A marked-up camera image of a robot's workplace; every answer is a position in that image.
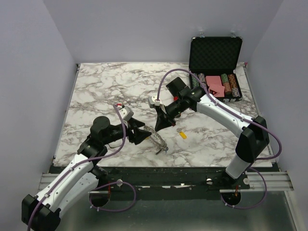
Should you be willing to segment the yellow capped key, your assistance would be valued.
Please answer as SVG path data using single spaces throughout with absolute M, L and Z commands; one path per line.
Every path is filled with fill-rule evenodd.
M 182 131 L 181 128 L 177 128 L 177 132 L 183 139 L 187 139 L 187 136 L 185 135 L 185 133 Z

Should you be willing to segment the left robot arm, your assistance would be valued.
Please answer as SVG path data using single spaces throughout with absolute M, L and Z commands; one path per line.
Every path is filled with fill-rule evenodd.
M 97 163 L 107 153 L 107 145 L 117 140 L 140 144 L 151 136 L 142 130 L 145 124 L 134 118 L 119 125 L 111 125 L 105 116 L 94 119 L 90 134 L 80 145 L 68 166 L 35 196 L 22 200 L 22 222 L 29 231 L 54 231 L 62 217 L 89 191 L 109 186 L 106 171 Z

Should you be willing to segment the pink playing cards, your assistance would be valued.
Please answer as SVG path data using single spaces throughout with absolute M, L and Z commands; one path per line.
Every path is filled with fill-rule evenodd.
M 216 98 L 223 98 L 225 96 L 225 87 L 222 85 L 220 76 L 206 76 L 206 84 L 209 92 Z

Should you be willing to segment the black poker chip case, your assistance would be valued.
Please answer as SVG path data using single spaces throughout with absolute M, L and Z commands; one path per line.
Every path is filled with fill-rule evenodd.
M 193 37 L 190 45 L 189 70 L 205 76 L 234 76 L 238 94 L 224 93 L 220 101 L 238 102 L 243 99 L 235 69 L 243 39 L 241 37 Z

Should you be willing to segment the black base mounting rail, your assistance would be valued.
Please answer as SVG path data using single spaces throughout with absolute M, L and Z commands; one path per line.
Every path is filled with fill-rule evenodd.
M 104 167 L 90 197 L 103 201 L 218 200 L 222 192 L 249 189 L 248 177 L 230 178 L 223 167 Z

